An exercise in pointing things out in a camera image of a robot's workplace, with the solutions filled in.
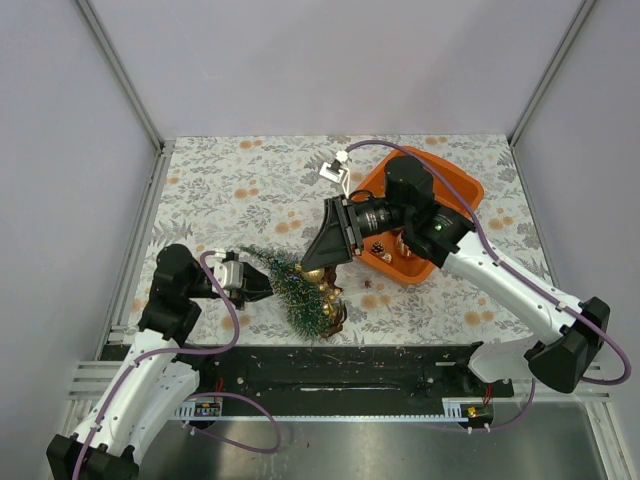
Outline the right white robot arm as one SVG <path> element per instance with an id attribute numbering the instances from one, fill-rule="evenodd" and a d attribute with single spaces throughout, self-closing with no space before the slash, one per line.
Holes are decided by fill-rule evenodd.
<path id="1" fill-rule="evenodd" d="M 398 231 L 415 257 L 474 284 L 532 334 L 475 347 L 454 373 L 462 393 L 478 395 L 503 379 L 535 379 L 573 392 L 602 347 L 609 306 L 597 297 L 582 301 L 511 264 L 472 220 L 437 201 L 434 175 L 419 158 L 391 157 L 374 174 L 381 196 L 363 190 L 325 200 L 323 223 L 302 269 L 346 264 L 365 253 L 367 239 Z"/>

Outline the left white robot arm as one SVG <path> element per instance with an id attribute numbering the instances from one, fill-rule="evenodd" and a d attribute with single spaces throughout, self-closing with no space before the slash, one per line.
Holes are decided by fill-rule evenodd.
<path id="1" fill-rule="evenodd" d="M 162 249 L 149 299 L 116 375 L 74 431 L 56 435 L 47 447 L 53 477 L 137 478 L 149 447 L 182 403 L 193 394 L 214 395 L 213 362 L 239 339 L 239 309 L 272 293 L 268 277 L 233 251 L 194 257 L 182 244 Z M 201 299 L 224 302 L 233 326 L 227 344 L 187 346 Z"/>

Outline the small green christmas tree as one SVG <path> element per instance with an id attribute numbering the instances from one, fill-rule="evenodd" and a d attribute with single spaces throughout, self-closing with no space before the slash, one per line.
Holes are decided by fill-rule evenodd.
<path id="1" fill-rule="evenodd" d="M 258 245 L 241 246 L 240 250 L 266 269 L 273 293 L 283 308 L 285 320 L 302 340 L 323 339 L 329 326 L 323 311 L 324 296 L 318 282 L 310 282 L 301 269 L 301 257 L 294 252 Z"/>

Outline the orange plastic bin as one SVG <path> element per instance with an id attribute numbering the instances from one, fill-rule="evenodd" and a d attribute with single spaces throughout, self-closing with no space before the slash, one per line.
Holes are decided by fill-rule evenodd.
<path id="1" fill-rule="evenodd" d="M 413 147 L 395 147 L 350 195 L 364 240 L 360 259 L 399 284 L 424 281 L 474 229 L 469 212 L 483 197 L 480 182 L 452 163 Z M 397 254 L 399 234 L 415 259 Z M 375 241 L 384 245 L 384 255 L 371 253 Z"/>

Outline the glittery gold bauble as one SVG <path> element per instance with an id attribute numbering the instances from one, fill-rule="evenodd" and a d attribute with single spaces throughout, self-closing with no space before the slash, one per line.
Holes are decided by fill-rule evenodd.
<path id="1" fill-rule="evenodd" d="M 316 270 L 312 270 L 312 271 L 306 272 L 306 278 L 310 282 L 321 281 L 323 277 L 324 277 L 324 270 L 323 269 L 316 269 Z"/>

